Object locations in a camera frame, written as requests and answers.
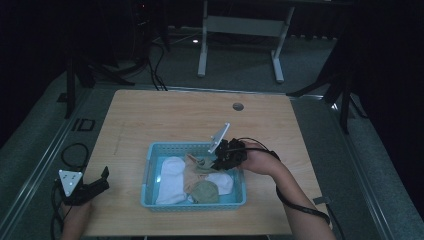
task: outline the tripod leg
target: tripod leg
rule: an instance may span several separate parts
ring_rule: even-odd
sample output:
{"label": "tripod leg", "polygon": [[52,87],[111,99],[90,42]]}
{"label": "tripod leg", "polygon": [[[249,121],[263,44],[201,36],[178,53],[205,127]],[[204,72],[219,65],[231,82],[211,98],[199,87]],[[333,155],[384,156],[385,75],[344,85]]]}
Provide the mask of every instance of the tripod leg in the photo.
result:
{"label": "tripod leg", "polygon": [[342,109],[340,113],[340,126],[346,134],[349,134],[349,131],[347,129],[347,118],[349,116],[349,102],[351,99],[350,93],[354,76],[355,73],[350,73],[347,76],[343,89]]}
{"label": "tripod leg", "polygon": [[356,103],[355,99],[353,99],[352,95],[350,96],[350,101],[352,102],[353,107],[355,108],[356,112],[361,116],[362,118],[368,118],[367,115],[365,115],[362,110],[359,108],[358,104]]}
{"label": "tripod leg", "polygon": [[336,79],[339,77],[339,74],[333,75],[333,76],[329,76],[326,78],[320,78],[317,81],[315,81],[314,83],[312,83],[311,85],[308,85],[296,92],[291,92],[291,93],[286,93],[287,96],[289,97],[301,97],[305,94],[307,94],[308,92],[315,90],[319,87],[324,86],[327,83],[334,83],[336,82]]}
{"label": "tripod leg", "polygon": [[121,84],[121,85],[131,85],[131,86],[135,85],[135,83],[128,82],[128,81],[120,78],[119,76],[117,76],[113,72],[109,71],[107,68],[103,67],[102,65],[96,63],[95,61],[91,60],[90,58],[82,56],[82,55],[80,55],[80,57],[85,62],[90,64],[93,68],[95,68],[97,71],[99,71],[101,74],[104,74],[106,77],[110,78],[111,80],[115,81],[116,83]]}

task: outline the white metal frame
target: white metal frame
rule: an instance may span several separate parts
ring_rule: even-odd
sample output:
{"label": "white metal frame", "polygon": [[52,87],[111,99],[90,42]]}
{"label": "white metal frame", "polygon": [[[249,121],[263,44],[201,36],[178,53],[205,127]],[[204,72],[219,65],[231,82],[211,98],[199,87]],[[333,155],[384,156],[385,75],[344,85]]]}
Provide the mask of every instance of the white metal frame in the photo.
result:
{"label": "white metal frame", "polygon": [[202,48],[200,51],[199,69],[197,75],[204,77],[206,74],[206,60],[208,56],[207,34],[208,32],[222,32],[246,35],[258,35],[266,37],[278,37],[279,42],[275,50],[271,51],[272,64],[274,66],[277,82],[284,82],[283,71],[280,63],[280,53],[287,36],[294,7],[290,7],[285,21],[247,19],[234,17],[221,17],[208,15],[208,1],[203,1],[203,28]]}

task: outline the black cord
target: black cord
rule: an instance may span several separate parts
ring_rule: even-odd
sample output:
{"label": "black cord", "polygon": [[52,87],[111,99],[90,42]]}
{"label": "black cord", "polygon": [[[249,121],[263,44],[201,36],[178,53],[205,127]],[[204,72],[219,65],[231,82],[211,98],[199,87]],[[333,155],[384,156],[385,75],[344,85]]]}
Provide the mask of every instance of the black cord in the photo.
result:
{"label": "black cord", "polygon": [[[75,147],[75,146],[81,146],[81,147],[84,148],[85,157],[84,157],[84,160],[83,160],[83,164],[82,165],[72,165],[72,164],[68,163],[65,160],[65,153],[66,153],[66,151],[68,151],[70,148]],[[83,171],[87,167],[88,158],[89,158],[89,150],[88,150],[88,147],[85,144],[83,144],[83,143],[73,143],[73,144],[65,147],[62,150],[62,152],[61,152],[61,160],[62,160],[62,162],[66,166],[70,167],[71,170],[77,169],[80,172]],[[70,211],[72,209],[72,204],[71,204],[71,207],[69,208],[69,210],[65,214],[65,216],[64,217],[61,216],[61,214],[60,214],[60,205],[61,205],[61,202],[59,202],[59,203],[56,202],[56,194],[57,194],[57,191],[59,190],[60,187],[61,187],[60,179],[55,179],[54,180],[54,183],[53,183],[52,191],[50,193],[50,201],[51,201],[51,205],[52,205],[52,208],[53,208],[53,214],[52,214],[52,218],[50,220],[50,237],[51,237],[52,240],[56,240],[56,236],[55,236],[55,223],[57,222],[59,224],[60,231],[62,232],[63,231],[64,220],[68,216],[68,214],[70,213]]]}
{"label": "black cord", "polygon": [[128,68],[121,69],[121,70],[116,70],[113,73],[118,74],[120,76],[125,76],[140,69],[141,69],[140,72],[142,72],[144,68],[146,67],[146,63],[147,63],[147,60],[144,58],[136,59],[134,60],[133,66],[130,66]]}
{"label": "black cord", "polygon": [[[249,140],[253,140],[253,141],[255,141],[256,143],[258,143],[258,144],[260,144],[261,146],[263,146],[264,148],[235,148],[235,149],[228,149],[228,150],[226,150],[226,152],[237,152],[237,151],[245,151],[245,150],[255,150],[255,151],[261,151],[261,152],[266,152],[266,153],[268,153],[268,154],[271,154],[272,156],[274,156],[275,158],[277,158],[278,160],[280,160],[280,158],[278,157],[278,155],[274,152],[274,151],[270,151],[270,150],[268,150],[268,148],[266,148],[265,147],[265,145],[264,144],[262,144],[261,142],[259,142],[259,141],[257,141],[257,140],[255,140],[255,139],[252,139],[252,138],[239,138],[238,140],[240,140],[240,139],[249,139]],[[289,200],[287,200],[284,196],[283,196],[283,194],[280,192],[280,190],[278,189],[278,187],[277,186],[275,186],[275,189],[276,189],[276,192],[277,192],[277,196],[278,196],[278,198],[281,200],[281,202],[283,202],[286,206],[288,206],[288,207],[290,207],[290,208],[292,208],[292,209],[295,209],[295,210],[298,210],[298,211],[301,211],[301,212],[304,212],[304,213],[307,213],[307,214],[311,214],[311,215],[315,215],[315,216],[318,216],[318,217],[321,217],[321,218],[323,218],[328,224],[330,224],[330,217],[327,215],[327,214],[325,214],[325,213],[323,213],[323,212],[320,212],[320,211],[318,211],[318,210],[315,210],[315,209],[311,209],[311,208],[307,208],[307,207],[303,207],[303,206],[300,206],[300,205],[297,205],[297,204],[294,204],[294,203],[292,203],[292,202],[290,202]]]}
{"label": "black cord", "polygon": [[291,203],[289,200],[287,200],[283,194],[280,192],[280,189],[278,189],[277,186],[275,186],[275,191],[277,192],[277,196],[278,198],[281,200],[281,202],[283,202],[287,207],[290,207],[292,209],[307,213],[307,214],[311,214],[311,215],[315,215],[321,218],[324,218],[324,220],[327,222],[327,224],[330,224],[330,217],[323,213],[320,212],[318,210],[312,209],[312,208],[307,208],[307,207],[303,207],[303,206],[299,206],[297,204]]}
{"label": "black cord", "polygon": [[[65,152],[68,150],[68,149],[70,149],[70,148],[72,148],[72,147],[75,147],[75,146],[81,146],[81,147],[83,147],[84,148],[84,150],[85,150],[85,157],[84,157],[84,162],[83,162],[83,164],[82,165],[72,165],[72,164],[70,164],[70,163],[68,163],[66,160],[65,160]],[[62,153],[60,154],[60,158],[62,159],[62,162],[66,165],[66,166],[68,166],[68,167],[70,167],[72,170],[77,170],[77,171],[79,171],[79,172],[82,172],[86,167],[87,167],[87,164],[88,164],[88,158],[89,158],[89,150],[88,150],[88,147],[86,146],[86,145],[84,145],[83,143],[74,143],[74,144],[71,144],[71,145],[69,145],[69,146],[67,146],[65,149],[63,149],[63,151],[62,151]]]}
{"label": "black cord", "polygon": [[340,236],[341,236],[341,238],[342,238],[342,239],[346,239],[346,237],[345,237],[345,235],[344,235],[344,232],[343,232],[343,229],[342,229],[342,227],[341,227],[341,225],[340,225],[339,221],[337,220],[336,215],[334,215],[334,212],[333,212],[333,210],[331,209],[330,205],[329,205],[329,204],[325,204],[325,205],[327,206],[328,212],[329,212],[329,213],[330,213],[330,215],[333,217],[334,222],[336,223],[337,228],[339,229],[339,232],[340,232]]}
{"label": "black cord", "polygon": [[158,90],[158,91],[160,91],[160,90],[168,91],[168,89],[166,88],[165,83],[163,82],[162,78],[158,75],[159,64],[162,61],[162,58],[165,54],[165,51],[162,48],[162,46],[160,46],[157,43],[152,43],[152,46],[156,46],[161,50],[161,55],[160,55],[159,60],[156,63],[156,66],[155,66],[154,69],[153,69],[153,66],[152,66],[152,62],[150,61],[150,59],[148,59],[148,65],[149,65],[149,68],[150,68],[150,77],[152,79],[152,83],[155,86],[156,90]]}

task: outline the human hand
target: human hand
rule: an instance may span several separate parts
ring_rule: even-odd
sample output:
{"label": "human hand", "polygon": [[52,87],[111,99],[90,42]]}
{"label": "human hand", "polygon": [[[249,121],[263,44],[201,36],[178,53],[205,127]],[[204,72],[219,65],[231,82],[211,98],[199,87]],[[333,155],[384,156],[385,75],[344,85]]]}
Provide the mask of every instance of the human hand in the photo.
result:
{"label": "human hand", "polygon": [[61,240],[80,239],[90,217],[91,201],[81,206],[67,206],[62,203],[61,208],[65,216]]}
{"label": "human hand", "polygon": [[[258,143],[244,142],[244,144],[246,148],[262,148]],[[274,176],[276,171],[281,167],[284,168],[284,165],[269,153],[247,150],[247,160],[243,161],[240,167],[257,174]]]}

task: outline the beige cloth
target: beige cloth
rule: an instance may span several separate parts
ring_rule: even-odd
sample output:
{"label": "beige cloth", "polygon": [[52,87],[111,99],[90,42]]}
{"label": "beige cloth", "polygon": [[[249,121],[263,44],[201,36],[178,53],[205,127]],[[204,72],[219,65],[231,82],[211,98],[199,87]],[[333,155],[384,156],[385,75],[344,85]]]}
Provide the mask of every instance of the beige cloth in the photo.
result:
{"label": "beige cloth", "polygon": [[197,173],[197,159],[191,154],[186,154],[184,158],[184,192],[190,194],[196,183],[205,180],[207,173]]}

